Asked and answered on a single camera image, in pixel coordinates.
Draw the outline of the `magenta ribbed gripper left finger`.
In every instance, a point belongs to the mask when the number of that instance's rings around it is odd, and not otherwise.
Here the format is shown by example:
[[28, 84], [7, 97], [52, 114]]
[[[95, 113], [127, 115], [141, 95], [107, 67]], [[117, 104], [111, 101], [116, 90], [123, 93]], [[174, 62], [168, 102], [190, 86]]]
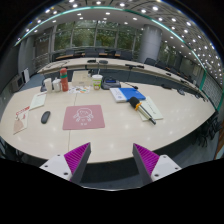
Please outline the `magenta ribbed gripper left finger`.
[[79, 184], [91, 153], [90, 143], [81, 145], [66, 154], [57, 154], [46, 161], [41, 169], [72, 183]]

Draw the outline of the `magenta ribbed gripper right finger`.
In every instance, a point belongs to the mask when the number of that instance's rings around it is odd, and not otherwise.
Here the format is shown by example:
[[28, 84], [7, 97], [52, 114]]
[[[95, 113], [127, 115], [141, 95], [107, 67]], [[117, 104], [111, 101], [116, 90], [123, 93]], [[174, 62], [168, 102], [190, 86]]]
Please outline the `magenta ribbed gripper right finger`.
[[181, 170], [168, 155], [159, 156], [136, 143], [133, 144], [132, 153], [144, 185]]

